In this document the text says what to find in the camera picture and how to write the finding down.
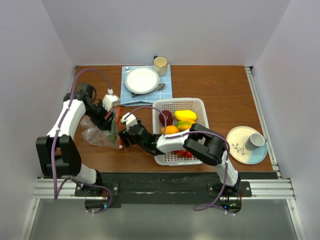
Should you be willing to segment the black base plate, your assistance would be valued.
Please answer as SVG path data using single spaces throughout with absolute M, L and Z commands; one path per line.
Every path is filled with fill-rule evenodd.
M 210 204 L 218 196 L 222 183 L 215 172 L 111 172 L 102 173 L 100 181 L 112 194 L 111 208 L 122 204 L 198 205 Z M 225 210 L 241 209 L 242 199 L 252 196 L 248 181 L 238 190 L 225 186 L 216 206 Z M 107 191 L 76 184 L 75 196 L 85 197 L 89 209 L 107 207 Z

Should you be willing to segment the floral cream blue plate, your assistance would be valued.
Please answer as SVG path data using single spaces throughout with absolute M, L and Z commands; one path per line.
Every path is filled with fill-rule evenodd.
M 265 137 L 252 127 L 234 127 L 227 134 L 226 140 L 230 145 L 230 155 L 242 164 L 255 165 L 267 156 Z

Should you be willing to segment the small orange fake fruit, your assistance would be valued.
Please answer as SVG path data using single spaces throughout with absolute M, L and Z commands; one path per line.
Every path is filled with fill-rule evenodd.
M 166 127 L 162 127 L 160 133 L 165 135 L 172 135 L 179 133 L 180 130 L 175 125 L 167 125 Z

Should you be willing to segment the grey teacup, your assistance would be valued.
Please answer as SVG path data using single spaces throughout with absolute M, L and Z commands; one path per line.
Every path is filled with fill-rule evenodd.
M 253 151 L 261 148 L 266 142 L 267 139 L 260 133 L 252 133 L 246 140 L 245 147 L 247 150 Z

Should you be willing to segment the metal spoon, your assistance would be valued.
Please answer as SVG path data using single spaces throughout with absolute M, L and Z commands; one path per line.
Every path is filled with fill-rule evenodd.
M 146 94 L 150 94 L 154 91 L 161 91 L 164 87 L 166 86 L 165 83 L 159 83 L 153 90 L 147 92 L 147 93 L 131 93 L 131 97 L 132 98 L 136 98 L 136 97 L 139 97 L 139 96 L 142 96 L 142 95 L 146 95 Z

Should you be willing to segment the fake red apple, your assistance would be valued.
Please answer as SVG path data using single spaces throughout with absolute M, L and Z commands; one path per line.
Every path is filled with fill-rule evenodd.
M 165 126 L 165 123 L 167 126 L 171 126 L 174 121 L 173 114 L 169 110 L 163 110 L 158 115 L 158 118 L 163 127 Z

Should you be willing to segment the orange green fake mango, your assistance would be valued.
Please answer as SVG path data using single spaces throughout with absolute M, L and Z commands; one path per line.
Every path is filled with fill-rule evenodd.
M 193 124 L 195 124 L 196 122 L 195 121 L 192 121 L 192 120 L 180 120 L 176 123 L 176 127 L 178 128 L 178 130 L 180 132 L 183 132 L 183 131 L 186 131 L 188 129 L 191 128 L 191 126 Z

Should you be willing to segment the fake green pepper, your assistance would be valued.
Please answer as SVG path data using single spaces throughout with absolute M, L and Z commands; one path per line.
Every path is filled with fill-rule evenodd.
M 114 116 L 111 122 L 111 129 L 109 131 L 109 141 L 113 144 L 117 143 L 117 118 Z

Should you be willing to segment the yellow fake mango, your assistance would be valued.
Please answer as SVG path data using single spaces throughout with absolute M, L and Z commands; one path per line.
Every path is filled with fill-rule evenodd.
M 193 121 L 195 122 L 198 118 L 197 114 L 192 110 L 176 110 L 174 116 L 178 121 Z

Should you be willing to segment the fake strawberries bunch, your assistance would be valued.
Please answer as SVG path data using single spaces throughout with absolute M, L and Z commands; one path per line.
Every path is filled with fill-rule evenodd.
M 193 155 L 187 150 L 175 150 L 173 151 L 174 154 L 176 154 L 180 158 L 192 158 Z

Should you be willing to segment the cream mug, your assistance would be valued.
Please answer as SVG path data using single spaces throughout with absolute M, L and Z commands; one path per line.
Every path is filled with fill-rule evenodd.
M 158 73 L 160 77 L 163 77 L 168 72 L 169 61 L 166 57 L 163 56 L 154 56 L 153 57 L 153 69 Z

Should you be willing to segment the white round plate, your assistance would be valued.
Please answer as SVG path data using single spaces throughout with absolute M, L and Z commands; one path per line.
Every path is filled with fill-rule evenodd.
M 125 87 L 132 93 L 145 94 L 153 90 L 160 83 L 158 73 L 148 67 L 130 70 L 124 78 Z

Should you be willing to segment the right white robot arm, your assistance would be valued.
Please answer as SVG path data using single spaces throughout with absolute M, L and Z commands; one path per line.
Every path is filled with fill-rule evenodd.
M 241 190 L 241 178 L 229 160 L 230 144 L 222 135 L 198 123 L 185 131 L 164 135 L 152 134 L 138 122 L 120 130 L 118 136 L 125 147 L 139 145 L 152 156 L 186 150 L 203 164 L 215 168 L 227 196 L 233 197 Z

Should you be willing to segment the clear zip top bag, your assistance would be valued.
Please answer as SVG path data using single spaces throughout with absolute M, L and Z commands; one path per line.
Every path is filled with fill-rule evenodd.
M 110 130 L 100 130 L 95 126 L 88 116 L 82 118 L 80 126 L 84 128 L 84 131 L 81 133 L 82 138 L 88 144 L 100 147 L 110 147 L 118 150 L 123 149 L 122 142 L 118 136 L 118 131 L 122 128 L 120 123 L 122 108 L 119 106 L 114 111 L 116 117 L 116 133 L 117 133 L 117 142 L 116 144 L 110 142 L 109 133 Z

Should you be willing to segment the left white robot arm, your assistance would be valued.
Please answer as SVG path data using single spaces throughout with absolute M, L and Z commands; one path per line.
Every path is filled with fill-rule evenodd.
M 112 108 L 120 99 L 112 89 L 98 102 L 94 102 L 96 90 L 92 85 L 82 83 L 73 87 L 63 98 L 61 113 L 46 136 L 38 137 L 35 146 L 44 176 L 53 179 L 53 195 L 56 199 L 62 187 L 59 177 L 68 177 L 77 183 L 86 185 L 86 191 L 99 196 L 104 190 L 101 174 L 82 163 L 81 155 L 74 142 L 77 127 L 83 116 L 102 131 L 112 128 L 116 114 Z

